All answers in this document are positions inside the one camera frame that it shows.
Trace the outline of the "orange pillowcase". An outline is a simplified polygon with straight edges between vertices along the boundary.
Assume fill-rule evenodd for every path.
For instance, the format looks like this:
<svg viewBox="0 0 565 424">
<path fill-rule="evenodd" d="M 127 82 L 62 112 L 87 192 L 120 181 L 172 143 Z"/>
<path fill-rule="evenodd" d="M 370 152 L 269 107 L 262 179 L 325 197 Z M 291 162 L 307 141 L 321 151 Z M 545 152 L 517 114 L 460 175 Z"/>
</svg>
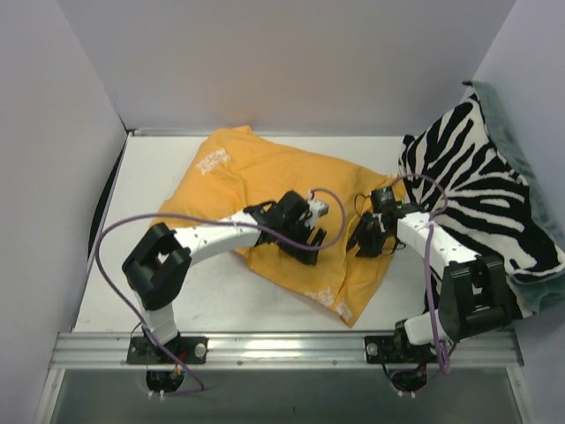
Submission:
<svg viewBox="0 0 565 424">
<path fill-rule="evenodd" d="M 316 265 L 296 261 L 273 244 L 239 249 L 246 266 L 269 282 L 305 295 L 353 326 L 377 291 L 392 258 L 358 258 L 346 243 L 358 223 L 358 211 L 369 204 L 359 201 L 372 190 L 393 186 L 395 198 L 406 196 L 395 175 L 380 174 L 361 165 L 328 155 L 309 153 L 262 139 L 248 126 L 213 132 L 187 168 L 175 192 L 160 207 L 170 228 L 189 226 L 179 215 L 219 220 L 246 206 L 278 201 L 289 190 L 301 195 L 327 188 L 343 205 L 329 203 L 320 222 L 327 238 L 346 230 L 334 246 L 319 253 Z"/>
</svg>

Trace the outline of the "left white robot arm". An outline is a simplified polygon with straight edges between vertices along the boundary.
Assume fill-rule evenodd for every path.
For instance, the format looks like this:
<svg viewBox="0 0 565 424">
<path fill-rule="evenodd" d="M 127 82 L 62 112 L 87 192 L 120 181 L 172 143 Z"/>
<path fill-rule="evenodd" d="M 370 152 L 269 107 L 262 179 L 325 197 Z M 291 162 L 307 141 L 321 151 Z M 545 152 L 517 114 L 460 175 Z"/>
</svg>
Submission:
<svg viewBox="0 0 565 424">
<path fill-rule="evenodd" d="M 179 330 L 173 301 L 190 267 L 219 254 L 270 243 L 313 265 L 327 234 L 315 224 L 328 211 L 325 201 L 288 191 L 279 201 L 248 206 L 218 223 L 178 229 L 165 223 L 151 226 L 122 265 L 147 331 L 152 333 L 147 353 L 159 363 L 176 358 Z"/>
</svg>

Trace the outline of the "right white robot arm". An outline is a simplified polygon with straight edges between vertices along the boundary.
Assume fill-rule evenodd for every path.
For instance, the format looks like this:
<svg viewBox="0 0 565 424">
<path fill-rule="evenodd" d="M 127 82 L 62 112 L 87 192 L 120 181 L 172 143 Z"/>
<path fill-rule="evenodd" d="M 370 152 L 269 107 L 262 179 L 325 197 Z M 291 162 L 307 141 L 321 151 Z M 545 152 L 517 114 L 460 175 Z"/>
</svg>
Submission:
<svg viewBox="0 0 565 424">
<path fill-rule="evenodd" d="M 441 281 L 436 306 L 397 323 L 391 349 L 399 360 L 415 359 L 424 345 L 435 341 L 459 342 L 512 323 L 513 301 L 499 256 L 481 255 L 463 246 L 431 214 L 414 203 L 399 201 L 366 211 L 346 249 L 356 249 L 357 257 L 378 257 L 390 238 L 420 254 L 425 271 L 434 271 Z"/>
</svg>

